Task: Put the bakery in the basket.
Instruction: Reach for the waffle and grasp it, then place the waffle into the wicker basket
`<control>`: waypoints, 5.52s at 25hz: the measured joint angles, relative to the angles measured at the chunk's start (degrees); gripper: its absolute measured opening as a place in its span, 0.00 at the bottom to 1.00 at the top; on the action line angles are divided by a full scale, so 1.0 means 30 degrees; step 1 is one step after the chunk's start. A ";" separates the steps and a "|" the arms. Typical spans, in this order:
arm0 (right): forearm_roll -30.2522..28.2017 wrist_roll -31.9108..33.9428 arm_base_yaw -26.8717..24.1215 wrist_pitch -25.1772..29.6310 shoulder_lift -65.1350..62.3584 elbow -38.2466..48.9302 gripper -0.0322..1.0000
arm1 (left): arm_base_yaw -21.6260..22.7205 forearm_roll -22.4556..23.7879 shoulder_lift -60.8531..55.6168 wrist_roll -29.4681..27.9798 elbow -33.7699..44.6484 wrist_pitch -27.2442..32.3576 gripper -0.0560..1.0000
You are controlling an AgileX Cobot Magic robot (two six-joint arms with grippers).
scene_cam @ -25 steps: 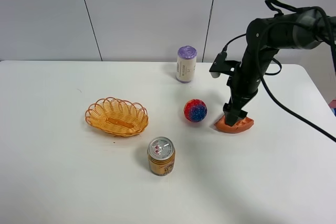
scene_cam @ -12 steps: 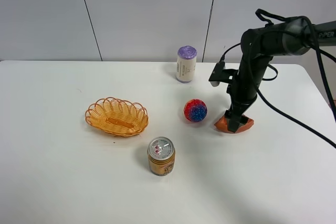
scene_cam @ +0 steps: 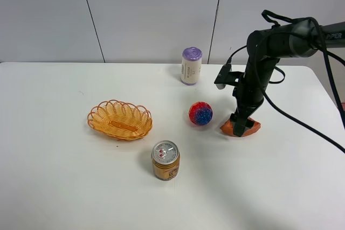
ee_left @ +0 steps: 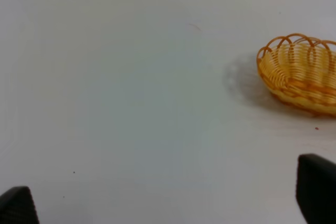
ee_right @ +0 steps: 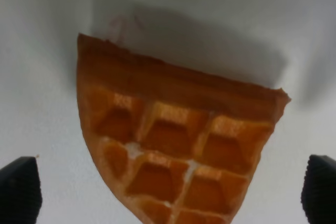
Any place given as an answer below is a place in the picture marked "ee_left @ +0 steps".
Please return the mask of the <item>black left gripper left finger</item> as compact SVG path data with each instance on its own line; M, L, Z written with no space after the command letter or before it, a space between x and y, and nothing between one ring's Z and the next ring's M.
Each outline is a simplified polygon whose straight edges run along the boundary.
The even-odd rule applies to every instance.
M1 195L1 224L39 224L29 187L16 186Z

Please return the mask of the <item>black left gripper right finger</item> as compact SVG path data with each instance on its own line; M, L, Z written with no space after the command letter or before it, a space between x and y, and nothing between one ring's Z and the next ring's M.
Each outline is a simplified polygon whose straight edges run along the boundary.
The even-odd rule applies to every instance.
M335 163L316 154L298 157L296 200L306 223L335 223Z

